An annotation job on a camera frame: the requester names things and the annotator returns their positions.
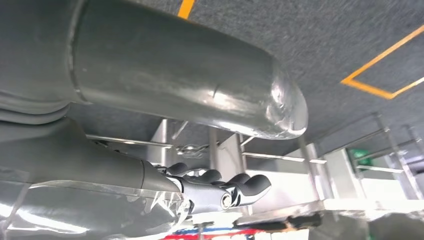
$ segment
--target gray carpet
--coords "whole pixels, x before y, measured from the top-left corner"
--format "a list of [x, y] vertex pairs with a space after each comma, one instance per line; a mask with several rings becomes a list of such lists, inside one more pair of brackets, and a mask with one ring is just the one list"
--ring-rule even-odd
[[[181, 0], [137, 0], [176, 15]], [[385, 49], [424, 24], [422, 0], [196, 0], [189, 21], [224, 32], [276, 56], [299, 84], [308, 104], [306, 139], [315, 142], [326, 131], [372, 112], [381, 112], [398, 143], [408, 139], [404, 124], [424, 136], [424, 84], [386, 100], [339, 82]], [[395, 91], [424, 77], [424, 33], [356, 79]], [[86, 131], [105, 136], [148, 140], [158, 117], [98, 106], [73, 106], [69, 113]], [[324, 151], [375, 130], [370, 120], [323, 140]], [[191, 124], [181, 142], [207, 141], [207, 128]], [[361, 148], [388, 147], [381, 138]], [[296, 141], [255, 139], [250, 152], [283, 154]], [[262, 161], [253, 166], [260, 167]], [[414, 165], [416, 169], [423, 165]]]

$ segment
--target robotic hand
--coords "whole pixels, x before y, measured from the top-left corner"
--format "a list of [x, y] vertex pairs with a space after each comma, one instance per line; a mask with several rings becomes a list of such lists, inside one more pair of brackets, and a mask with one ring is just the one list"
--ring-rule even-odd
[[210, 169], [201, 176], [189, 176], [187, 165], [177, 163], [169, 168], [157, 167], [190, 199], [189, 214], [221, 212], [229, 208], [254, 204], [271, 188], [264, 175], [250, 177], [240, 173], [228, 182], [220, 181], [219, 171]]

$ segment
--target orange line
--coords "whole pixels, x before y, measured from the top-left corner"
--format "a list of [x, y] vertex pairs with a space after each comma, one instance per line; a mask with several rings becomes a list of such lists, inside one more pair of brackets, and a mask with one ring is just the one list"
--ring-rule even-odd
[[188, 19], [193, 4], [195, 4], [195, 0], [182, 0], [181, 6], [179, 7], [178, 17]]
[[422, 25], [421, 27], [419, 27], [415, 31], [411, 32], [408, 36], [404, 37], [402, 40], [396, 42], [393, 46], [389, 47], [388, 49], [386, 49], [385, 51], [380, 53], [380, 55], [376, 56], [374, 59], [367, 62], [365, 65], [360, 67], [358, 70], [354, 71], [352, 74], [350, 74], [348, 77], [343, 79], [341, 82], [343, 83], [343, 82], [349, 81], [347, 79], [353, 79], [354, 77], [358, 76], [360, 73], [362, 73], [363, 71], [365, 71], [366, 69], [368, 69], [372, 65], [376, 64], [378, 61], [380, 61], [381, 59], [383, 59], [387, 55], [391, 54], [394, 50], [396, 50], [400, 46], [406, 44], [409, 40], [415, 38], [416, 36], [418, 36], [422, 32], [424, 32], [424, 25]]
[[357, 89], [362, 90], [364, 92], [374, 94], [374, 95], [380, 96], [380, 97], [385, 98], [385, 99], [392, 99], [392, 98], [396, 97], [391, 92], [382, 90], [380, 88], [368, 85], [368, 84], [360, 82], [360, 81], [356, 81], [354, 79], [349, 79], [349, 81], [342, 81], [342, 84], [349, 85], [353, 88], [357, 88]]
[[396, 92], [393, 93], [393, 97], [396, 97], [397, 95], [405, 92], [406, 90], [409, 90], [415, 86], [417, 86], [418, 84], [424, 82], [424, 77], [414, 81], [413, 83], [409, 84], [408, 86], [402, 87], [401, 89], [397, 90]]

